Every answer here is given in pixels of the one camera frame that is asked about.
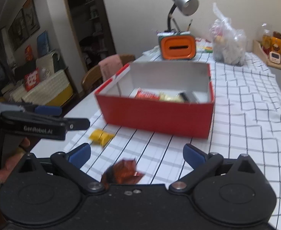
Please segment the person's hand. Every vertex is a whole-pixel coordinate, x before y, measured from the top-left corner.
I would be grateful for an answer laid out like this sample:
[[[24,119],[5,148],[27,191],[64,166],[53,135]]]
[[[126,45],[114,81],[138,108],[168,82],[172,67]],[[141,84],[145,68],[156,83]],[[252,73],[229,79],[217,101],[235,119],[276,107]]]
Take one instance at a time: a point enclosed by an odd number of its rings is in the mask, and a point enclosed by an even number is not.
[[[9,177],[10,173],[14,170],[15,166],[26,154],[26,149],[30,146],[30,140],[24,138],[21,144],[17,147],[15,152],[6,158],[4,166],[0,169],[0,182],[4,183]]]

